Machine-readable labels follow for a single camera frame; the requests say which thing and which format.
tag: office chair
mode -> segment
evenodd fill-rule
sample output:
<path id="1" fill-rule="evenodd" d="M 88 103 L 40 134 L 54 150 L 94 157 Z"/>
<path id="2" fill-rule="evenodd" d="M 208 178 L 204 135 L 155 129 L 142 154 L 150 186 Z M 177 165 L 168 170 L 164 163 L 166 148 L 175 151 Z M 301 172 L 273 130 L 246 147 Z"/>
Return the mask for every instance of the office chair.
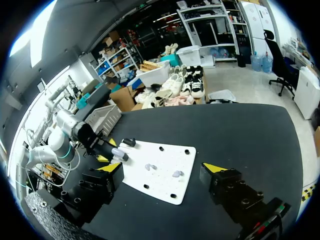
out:
<path id="1" fill-rule="evenodd" d="M 276 80 L 270 80 L 269 84 L 271 85 L 272 82 L 282 84 L 281 91 L 278 93 L 279 97 L 281 97 L 282 91 L 284 90 L 284 87 L 286 87 L 292 93 L 293 100 L 295 98 L 293 88 L 297 87 L 296 83 L 298 83 L 298 77 L 292 74 L 287 68 L 284 57 L 282 56 L 278 44 L 275 41 L 272 41 L 274 38 L 275 36 L 272 33 L 272 31 L 264 30 L 264 40 L 268 44 L 270 51 L 273 55 L 272 71 L 278 77 Z"/>

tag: shelf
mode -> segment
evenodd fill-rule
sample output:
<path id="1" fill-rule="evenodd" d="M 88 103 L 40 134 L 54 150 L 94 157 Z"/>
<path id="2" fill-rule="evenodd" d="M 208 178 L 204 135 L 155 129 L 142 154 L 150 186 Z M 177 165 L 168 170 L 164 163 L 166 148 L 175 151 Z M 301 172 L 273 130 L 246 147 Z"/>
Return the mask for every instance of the shelf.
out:
<path id="1" fill-rule="evenodd" d="M 180 13 L 185 13 L 185 12 L 189 12 L 189 11 L 193 11 L 193 10 L 199 10 L 199 9 L 210 9 L 210 8 L 221 8 L 222 5 L 221 4 L 217 4 L 217 5 L 206 5 L 206 6 L 197 6 L 197 7 L 189 7 L 187 9 L 183 9 L 183 10 L 179 10 Z"/>
<path id="2" fill-rule="evenodd" d="M 126 66 L 126 67 L 120 69 L 119 71 L 117 71 L 117 73 L 118 73 L 118 72 L 121 72 L 122 70 L 125 70 L 125 69 L 127 69 L 127 68 L 130 68 L 130 67 L 132 67 L 133 65 L 134 65 L 134 64 L 132 63 L 132 64 L 130 64 L 129 66 Z"/>
<path id="3" fill-rule="evenodd" d="M 227 17 L 227 15 L 216 14 L 216 15 L 210 15 L 210 16 L 198 16 L 198 17 L 186 19 L 184 21 L 188 23 L 188 22 L 198 21 L 198 20 L 202 20 L 202 19 L 214 19 L 214 18 L 223 18 L 223 17 Z"/>
<path id="4" fill-rule="evenodd" d="M 220 61 L 236 61 L 237 59 L 235 57 L 226 57 L 226 58 L 215 58 L 214 61 L 220 62 Z"/>
<path id="5" fill-rule="evenodd" d="M 243 22 L 233 22 L 232 24 L 233 25 L 247 25 L 246 23 L 243 23 Z"/>
<path id="6" fill-rule="evenodd" d="M 207 46 L 201 46 L 201 49 L 206 49 L 206 48 L 215 48 L 215 47 L 228 47 L 228 46 L 234 46 L 234 43 L 220 43 L 216 45 L 207 45 Z"/>
<path id="7" fill-rule="evenodd" d="M 111 70 L 111 67 L 109 67 L 107 70 L 104 70 L 101 74 L 98 74 L 98 76 L 101 76 L 102 74 L 105 74 L 105 73 L 108 72 L 109 70 Z"/>
<path id="8" fill-rule="evenodd" d="M 101 62 L 94 70 L 97 70 L 99 67 L 101 67 L 101 65 L 103 65 L 106 62 L 106 60 L 104 60 L 103 62 Z"/>
<path id="9" fill-rule="evenodd" d="M 126 47 L 121 48 L 119 51 L 117 51 L 115 54 L 113 54 L 112 56 L 110 56 L 108 58 L 108 60 L 112 59 L 115 55 L 117 55 L 118 53 L 120 53 L 122 50 L 126 49 Z"/>
<path id="10" fill-rule="evenodd" d="M 130 58 L 130 55 L 122 58 L 120 61 L 117 61 L 115 64 L 112 64 L 111 66 L 113 67 L 113 66 L 117 65 L 117 64 L 121 63 L 123 60 L 126 60 L 127 58 Z"/>

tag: white plate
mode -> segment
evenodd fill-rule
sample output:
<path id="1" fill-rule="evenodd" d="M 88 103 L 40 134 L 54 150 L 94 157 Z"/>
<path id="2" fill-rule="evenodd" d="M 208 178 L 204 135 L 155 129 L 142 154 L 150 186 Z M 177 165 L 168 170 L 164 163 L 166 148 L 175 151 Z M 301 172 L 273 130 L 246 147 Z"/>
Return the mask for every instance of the white plate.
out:
<path id="1" fill-rule="evenodd" d="M 182 203 L 196 157 L 194 147 L 136 141 L 134 147 L 122 142 L 119 149 L 129 156 L 127 162 L 122 162 L 123 183 L 159 200 L 175 205 Z M 156 169 L 147 170 L 148 164 Z M 175 171 L 183 175 L 173 177 Z"/>

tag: gray plastic crate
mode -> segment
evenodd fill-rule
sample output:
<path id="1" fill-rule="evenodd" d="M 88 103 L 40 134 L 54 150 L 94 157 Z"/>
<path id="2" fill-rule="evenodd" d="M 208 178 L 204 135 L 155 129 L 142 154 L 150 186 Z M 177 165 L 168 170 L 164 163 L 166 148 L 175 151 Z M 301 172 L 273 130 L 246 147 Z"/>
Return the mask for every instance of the gray plastic crate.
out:
<path id="1" fill-rule="evenodd" d="M 121 113 L 118 107 L 116 105 L 110 105 L 93 110 L 85 122 L 92 127 L 95 133 L 102 130 L 103 135 L 107 137 L 120 117 Z"/>

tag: gray floor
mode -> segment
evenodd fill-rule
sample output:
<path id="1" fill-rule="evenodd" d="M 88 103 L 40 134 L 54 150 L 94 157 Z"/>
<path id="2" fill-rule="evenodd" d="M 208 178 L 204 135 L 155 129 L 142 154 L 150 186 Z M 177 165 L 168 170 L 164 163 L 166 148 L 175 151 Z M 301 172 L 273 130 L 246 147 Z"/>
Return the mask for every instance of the gray floor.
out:
<path id="1" fill-rule="evenodd" d="M 314 131 L 310 121 L 303 118 L 288 90 L 283 90 L 279 97 L 280 85 L 269 85 L 269 80 L 277 79 L 275 74 L 253 71 L 250 65 L 240 68 L 236 63 L 219 62 L 216 68 L 205 69 L 205 76 L 208 93 L 228 89 L 239 103 L 269 104 L 286 108 L 300 143 L 303 186 L 307 187 L 318 179 L 320 162 L 317 159 Z"/>

